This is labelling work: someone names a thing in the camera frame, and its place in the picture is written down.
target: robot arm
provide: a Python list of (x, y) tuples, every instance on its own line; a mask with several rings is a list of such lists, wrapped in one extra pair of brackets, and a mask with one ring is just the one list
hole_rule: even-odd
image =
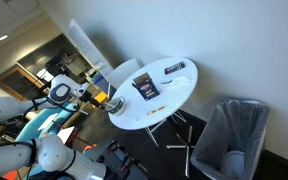
[[(11, 97), (1, 97), (0, 123), (27, 112), (28, 109), (53, 108), (69, 97), (78, 99), (87, 87), (88, 83), (80, 85), (67, 76), (58, 75), (52, 80), (51, 91), (46, 98), (18, 101)], [(0, 174), (36, 161), (45, 171), (65, 171), (78, 180), (103, 179), (106, 173), (104, 164), (93, 162), (81, 153), (69, 149), (56, 135), (0, 146)]]
[(61, 74), (52, 80), (51, 90), (46, 98), (18, 101), (12, 97), (0, 97), (0, 123), (21, 115), (27, 110), (33, 111), (57, 107), (69, 97), (73, 97), (75, 99), (73, 103), (77, 104), (78, 99), (84, 94), (88, 85), (88, 83), (77, 84), (69, 77)]
[(0, 146), (0, 174), (38, 162), (48, 172), (65, 171), (77, 180), (104, 179), (106, 167), (66, 147), (56, 135)]

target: white chair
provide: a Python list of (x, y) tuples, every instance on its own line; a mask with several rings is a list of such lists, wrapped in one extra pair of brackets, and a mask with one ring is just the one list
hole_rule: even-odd
[(111, 86), (115, 89), (119, 88), (120, 85), (133, 73), (140, 69), (140, 66), (136, 59), (130, 59), (119, 65), (113, 72), (106, 78), (109, 83), (108, 86), (108, 97), (110, 99)]

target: cup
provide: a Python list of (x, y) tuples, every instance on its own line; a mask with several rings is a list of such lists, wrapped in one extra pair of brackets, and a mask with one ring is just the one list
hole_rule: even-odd
[(106, 103), (106, 111), (113, 115), (120, 115), (125, 108), (125, 98), (123, 96), (119, 98), (113, 98), (110, 102)]

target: trash can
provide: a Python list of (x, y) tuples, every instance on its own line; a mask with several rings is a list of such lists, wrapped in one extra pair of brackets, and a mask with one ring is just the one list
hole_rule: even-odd
[(221, 100), (191, 155), (211, 179), (251, 180), (262, 151), (269, 108), (257, 101)]

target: table top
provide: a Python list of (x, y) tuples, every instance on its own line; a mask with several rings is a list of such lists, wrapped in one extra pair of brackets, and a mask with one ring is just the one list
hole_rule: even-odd
[[(184, 62), (185, 68), (173, 73), (164, 74), (164, 69), (174, 64)], [(133, 79), (148, 73), (160, 95), (145, 101), (136, 88), (132, 86)], [(125, 130), (142, 129), (154, 125), (176, 112), (191, 96), (198, 80), (195, 64), (182, 57), (170, 57), (154, 61), (136, 71), (117, 89), (112, 98), (123, 96), (125, 109), (120, 115), (109, 113), (111, 122)]]

